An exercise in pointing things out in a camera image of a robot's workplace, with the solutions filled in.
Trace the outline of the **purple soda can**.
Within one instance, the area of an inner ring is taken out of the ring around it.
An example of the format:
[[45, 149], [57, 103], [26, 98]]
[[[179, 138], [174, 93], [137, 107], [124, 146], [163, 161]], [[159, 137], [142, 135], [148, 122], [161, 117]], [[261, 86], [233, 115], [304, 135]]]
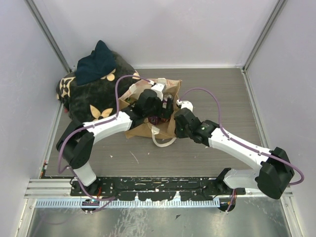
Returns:
[[173, 102], [173, 100], [174, 100], [174, 97], [173, 97], [172, 94], [170, 94], [170, 93], [165, 93], [165, 94], [163, 95], [163, 102], [168, 102], [168, 101]]
[[148, 117], [148, 122], [152, 125], [158, 125], [160, 123], [160, 118], [157, 116]]

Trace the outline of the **tan jute canvas bag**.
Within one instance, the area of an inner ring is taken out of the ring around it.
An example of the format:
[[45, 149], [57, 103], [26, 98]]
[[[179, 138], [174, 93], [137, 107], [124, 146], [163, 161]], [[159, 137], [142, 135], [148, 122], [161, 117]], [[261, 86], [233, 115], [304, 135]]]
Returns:
[[[179, 99], [178, 92], [181, 87], [181, 80], [172, 80], [172, 79], [166, 79], [166, 89], [164, 90], [165, 93], [170, 93], [173, 95], [173, 112], [178, 111], [176, 101]], [[146, 82], [145, 80], [139, 79], [137, 82], [129, 87], [127, 92], [125, 92], [120, 98], [119, 98], [119, 107], [121, 109], [127, 107], [129, 104], [125, 102], [125, 99], [128, 97], [132, 97], [135, 100], [137, 100], [143, 92], [144, 89], [151, 88], [151, 85]], [[174, 143], [176, 140], [175, 136], [175, 120], [173, 118], [174, 113], [171, 115], [171, 119], [169, 123], [162, 123], [158, 125], [152, 125], [148, 122], [148, 119], [144, 120], [144, 123], [139, 125], [138, 127], [126, 131], [125, 136], [127, 138], [140, 136], [140, 137], [147, 137], [152, 138], [153, 142], [158, 147], [167, 147]]]

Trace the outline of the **red cola can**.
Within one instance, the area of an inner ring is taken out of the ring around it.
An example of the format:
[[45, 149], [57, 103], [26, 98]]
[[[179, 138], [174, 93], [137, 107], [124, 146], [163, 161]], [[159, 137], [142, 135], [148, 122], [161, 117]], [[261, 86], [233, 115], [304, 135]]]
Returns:
[[169, 123], [169, 122], [170, 122], [170, 119], [171, 119], [171, 116], [169, 116], [168, 118], [160, 117], [160, 118], [159, 118], [159, 124], [162, 124], [162, 123]]

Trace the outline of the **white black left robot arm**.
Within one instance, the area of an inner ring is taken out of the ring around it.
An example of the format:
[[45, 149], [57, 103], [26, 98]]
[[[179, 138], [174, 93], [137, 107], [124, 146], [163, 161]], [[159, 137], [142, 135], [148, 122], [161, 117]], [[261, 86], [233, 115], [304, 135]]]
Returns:
[[92, 196], [99, 190], [97, 176], [89, 164], [93, 145], [116, 133], [132, 130], [142, 125], [145, 119], [170, 119], [172, 113], [173, 96], [166, 94], [159, 98], [156, 91], [145, 89], [137, 101], [117, 115], [87, 123], [72, 121], [59, 139], [56, 149], [81, 181], [81, 190]]

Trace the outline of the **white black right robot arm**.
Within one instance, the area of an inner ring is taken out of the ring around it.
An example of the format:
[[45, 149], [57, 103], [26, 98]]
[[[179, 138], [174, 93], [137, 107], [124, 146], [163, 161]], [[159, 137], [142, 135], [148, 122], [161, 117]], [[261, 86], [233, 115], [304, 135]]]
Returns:
[[178, 138], [190, 138], [195, 143], [221, 150], [249, 166], [248, 170], [224, 170], [216, 183], [221, 194], [226, 195], [237, 188], [250, 188], [279, 199], [294, 177], [293, 165], [286, 151], [279, 147], [270, 150], [249, 143], [213, 121], [200, 121], [188, 108], [177, 111], [174, 119]]

